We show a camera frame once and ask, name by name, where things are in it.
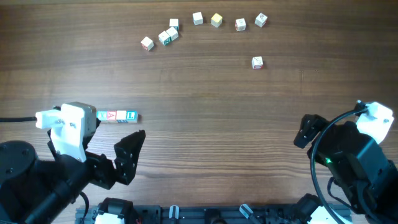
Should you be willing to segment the white Z letter block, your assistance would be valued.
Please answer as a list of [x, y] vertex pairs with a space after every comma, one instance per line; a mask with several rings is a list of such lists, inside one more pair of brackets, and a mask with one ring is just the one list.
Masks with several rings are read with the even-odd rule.
[[179, 20], [171, 18], [169, 20], [169, 26], [175, 28], [176, 30], [179, 30]]

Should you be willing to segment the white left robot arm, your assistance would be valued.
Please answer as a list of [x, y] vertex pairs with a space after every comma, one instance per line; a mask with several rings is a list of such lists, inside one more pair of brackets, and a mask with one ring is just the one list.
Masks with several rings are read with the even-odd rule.
[[91, 152], [84, 162], [63, 154], [44, 161], [28, 142], [1, 143], [1, 223], [51, 223], [88, 184], [129, 185], [145, 138], [143, 130], [122, 138], [113, 161]]

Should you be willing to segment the red M letter block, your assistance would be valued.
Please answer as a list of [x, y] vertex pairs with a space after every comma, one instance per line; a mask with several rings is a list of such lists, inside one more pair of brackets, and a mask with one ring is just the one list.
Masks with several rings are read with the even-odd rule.
[[141, 40], [141, 45], [144, 49], [146, 49], [147, 51], [150, 51], [154, 47], [154, 41], [152, 39], [150, 39], [149, 37], [144, 37]]

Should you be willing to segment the red I letter block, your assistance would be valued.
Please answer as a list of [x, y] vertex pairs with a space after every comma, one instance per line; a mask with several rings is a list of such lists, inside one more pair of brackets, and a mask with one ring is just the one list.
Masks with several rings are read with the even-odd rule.
[[253, 70], [259, 70], [262, 69], [264, 66], [264, 62], [261, 56], [258, 57], [253, 57], [251, 60], [251, 64], [252, 64], [252, 69]]

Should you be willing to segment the blue L letter block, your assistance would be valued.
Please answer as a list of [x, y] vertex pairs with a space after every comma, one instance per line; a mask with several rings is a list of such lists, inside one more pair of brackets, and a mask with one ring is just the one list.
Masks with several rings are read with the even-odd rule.
[[136, 123], [138, 122], [138, 113], [137, 111], [126, 111], [126, 121], [128, 123]]

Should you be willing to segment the white O green block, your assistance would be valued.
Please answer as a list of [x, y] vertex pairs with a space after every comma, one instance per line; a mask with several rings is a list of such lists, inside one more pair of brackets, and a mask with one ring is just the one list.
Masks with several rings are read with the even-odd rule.
[[170, 36], [171, 41], [178, 38], [178, 30], [175, 27], [170, 27], [166, 30], [166, 33]]

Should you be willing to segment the blue X letter block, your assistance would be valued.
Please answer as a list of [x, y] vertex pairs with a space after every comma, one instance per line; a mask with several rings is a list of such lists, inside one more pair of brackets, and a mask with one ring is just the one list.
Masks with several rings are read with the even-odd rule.
[[96, 116], [100, 121], [107, 121], [107, 111], [97, 111]]

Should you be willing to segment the green N letter block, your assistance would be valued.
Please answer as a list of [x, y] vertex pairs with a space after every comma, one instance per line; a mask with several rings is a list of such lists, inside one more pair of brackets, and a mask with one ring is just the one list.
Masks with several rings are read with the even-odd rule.
[[171, 42], [171, 36], [164, 30], [159, 34], [159, 41], [162, 45], [167, 45]]

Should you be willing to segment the yellow topped letter block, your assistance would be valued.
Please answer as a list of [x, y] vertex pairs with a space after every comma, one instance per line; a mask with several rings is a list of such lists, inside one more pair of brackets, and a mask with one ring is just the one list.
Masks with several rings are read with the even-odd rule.
[[223, 17], [218, 13], [215, 13], [211, 18], [211, 25], [214, 27], [219, 27], [222, 24]]

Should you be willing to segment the red A letter block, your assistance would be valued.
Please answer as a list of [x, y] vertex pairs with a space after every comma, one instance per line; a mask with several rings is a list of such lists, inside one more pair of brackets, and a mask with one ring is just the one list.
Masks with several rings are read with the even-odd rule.
[[107, 123], [116, 123], [117, 111], [107, 111], [106, 112], [106, 122]]

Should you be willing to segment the blue P letter block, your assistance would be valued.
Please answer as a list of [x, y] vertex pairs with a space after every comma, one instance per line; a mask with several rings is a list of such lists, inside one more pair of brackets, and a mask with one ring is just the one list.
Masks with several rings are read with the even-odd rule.
[[201, 12], [195, 12], [192, 14], [193, 23], [195, 26], [203, 24], [203, 16]]

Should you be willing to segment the red Q letter block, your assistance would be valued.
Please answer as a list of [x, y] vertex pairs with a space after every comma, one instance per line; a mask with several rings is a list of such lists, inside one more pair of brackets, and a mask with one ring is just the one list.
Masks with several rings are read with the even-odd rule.
[[238, 32], [246, 30], [245, 18], [236, 19], [235, 28]]

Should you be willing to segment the blue H letter block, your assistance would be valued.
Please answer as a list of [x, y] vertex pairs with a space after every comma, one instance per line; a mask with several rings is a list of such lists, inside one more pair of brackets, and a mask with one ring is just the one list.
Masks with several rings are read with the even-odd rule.
[[117, 110], [117, 112], [116, 112], [116, 121], [118, 123], [127, 123], [126, 115], [127, 115], [127, 111], [125, 111], [125, 110]]

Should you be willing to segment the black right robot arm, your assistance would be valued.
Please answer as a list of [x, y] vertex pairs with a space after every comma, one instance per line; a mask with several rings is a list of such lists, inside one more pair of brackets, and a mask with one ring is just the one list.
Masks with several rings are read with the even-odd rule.
[[303, 116], [294, 139], [307, 151], [310, 167], [327, 167], [349, 208], [371, 223], [397, 223], [397, 167], [380, 145], [352, 121], [333, 124], [317, 114]]

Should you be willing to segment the white K letter block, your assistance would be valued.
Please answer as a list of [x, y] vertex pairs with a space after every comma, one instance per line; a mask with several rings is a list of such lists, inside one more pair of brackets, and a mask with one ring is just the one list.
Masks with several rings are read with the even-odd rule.
[[264, 27], [264, 25], [267, 22], [267, 19], [268, 19], [268, 17], [265, 14], [260, 12], [259, 15], [255, 18], [254, 23], [258, 27]]

